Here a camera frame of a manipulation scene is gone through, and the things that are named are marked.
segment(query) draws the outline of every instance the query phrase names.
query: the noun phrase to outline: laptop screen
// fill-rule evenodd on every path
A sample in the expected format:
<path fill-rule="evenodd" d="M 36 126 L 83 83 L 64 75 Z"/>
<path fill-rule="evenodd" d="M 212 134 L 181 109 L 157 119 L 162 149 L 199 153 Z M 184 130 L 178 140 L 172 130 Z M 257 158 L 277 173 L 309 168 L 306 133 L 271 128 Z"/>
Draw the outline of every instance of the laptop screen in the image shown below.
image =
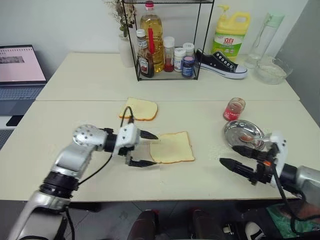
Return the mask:
<path fill-rule="evenodd" d="M 32 45 L 0 46 L 0 84 L 31 82 L 46 82 Z"/>

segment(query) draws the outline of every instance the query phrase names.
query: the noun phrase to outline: red cap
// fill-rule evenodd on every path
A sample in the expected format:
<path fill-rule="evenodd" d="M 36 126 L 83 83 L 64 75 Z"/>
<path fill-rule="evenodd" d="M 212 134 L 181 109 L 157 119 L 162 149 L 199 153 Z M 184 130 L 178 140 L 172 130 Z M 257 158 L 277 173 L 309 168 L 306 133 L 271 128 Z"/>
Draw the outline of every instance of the red cap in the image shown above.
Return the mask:
<path fill-rule="evenodd" d="M 153 1 L 146 1 L 145 2 L 145 6 L 147 8 L 153 8 L 154 7 L 154 2 Z"/>

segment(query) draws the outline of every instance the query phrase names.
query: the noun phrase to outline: dried flower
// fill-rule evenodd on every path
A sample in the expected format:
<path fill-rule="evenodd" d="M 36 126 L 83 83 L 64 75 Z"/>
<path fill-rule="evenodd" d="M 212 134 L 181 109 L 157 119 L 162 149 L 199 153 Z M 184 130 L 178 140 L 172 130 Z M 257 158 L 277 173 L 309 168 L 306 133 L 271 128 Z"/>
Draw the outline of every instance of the dried flower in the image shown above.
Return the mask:
<path fill-rule="evenodd" d="M 131 3 L 125 3 L 123 7 L 123 0 L 111 0 L 105 1 L 112 9 L 113 18 L 120 24 L 120 30 L 123 32 L 123 36 L 128 36 L 128 28 L 132 28 L 135 24 L 136 8 Z"/>

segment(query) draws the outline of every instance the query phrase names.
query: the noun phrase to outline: bottle label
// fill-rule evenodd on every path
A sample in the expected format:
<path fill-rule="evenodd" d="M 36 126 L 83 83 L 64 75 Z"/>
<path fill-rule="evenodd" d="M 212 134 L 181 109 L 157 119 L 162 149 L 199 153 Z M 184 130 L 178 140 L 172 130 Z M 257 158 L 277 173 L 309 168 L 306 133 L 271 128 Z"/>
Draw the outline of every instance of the bottle label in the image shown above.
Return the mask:
<path fill-rule="evenodd" d="M 138 41 L 138 47 L 141 49 L 145 49 L 148 47 L 147 41 L 143 40 L 143 41 Z"/>
<path fill-rule="evenodd" d="M 193 66 L 191 67 L 182 67 L 182 75 L 186 77 L 191 77 L 194 74 L 194 68 Z"/>
<path fill-rule="evenodd" d="M 174 59 L 174 69 L 181 70 L 182 69 L 182 61 Z"/>
<path fill-rule="evenodd" d="M 234 121 L 239 118 L 240 113 L 238 112 L 235 113 L 231 109 L 229 109 L 229 107 L 226 107 L 226 109 L 224 110 L 223 116 L 229 121 Z"/>
<path fill-rule="evenodd" d="M 236 57 L 244 38 L 245 35 L 215 33 L 212 53 L 220 51 L 227 57 Z"/>
<path fill-rule="evenodd" d="M 141 72 L 148 74 L 148 61 L 143 57 L 139 57 L 139 64 Z"/>

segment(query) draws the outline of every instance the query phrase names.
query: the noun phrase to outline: glass bowl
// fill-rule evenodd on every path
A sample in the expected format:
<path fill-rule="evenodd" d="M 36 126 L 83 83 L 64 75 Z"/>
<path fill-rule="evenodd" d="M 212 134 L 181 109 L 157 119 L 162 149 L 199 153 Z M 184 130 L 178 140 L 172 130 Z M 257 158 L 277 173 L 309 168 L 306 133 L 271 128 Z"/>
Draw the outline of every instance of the glass bowl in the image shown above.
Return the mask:
<path fill-rule="evenodd" d="M 256 63 L 254 71 L 263 83 L 275 85 L 282 83 L 293 69 L 279 58 L 264 56 Z"/>

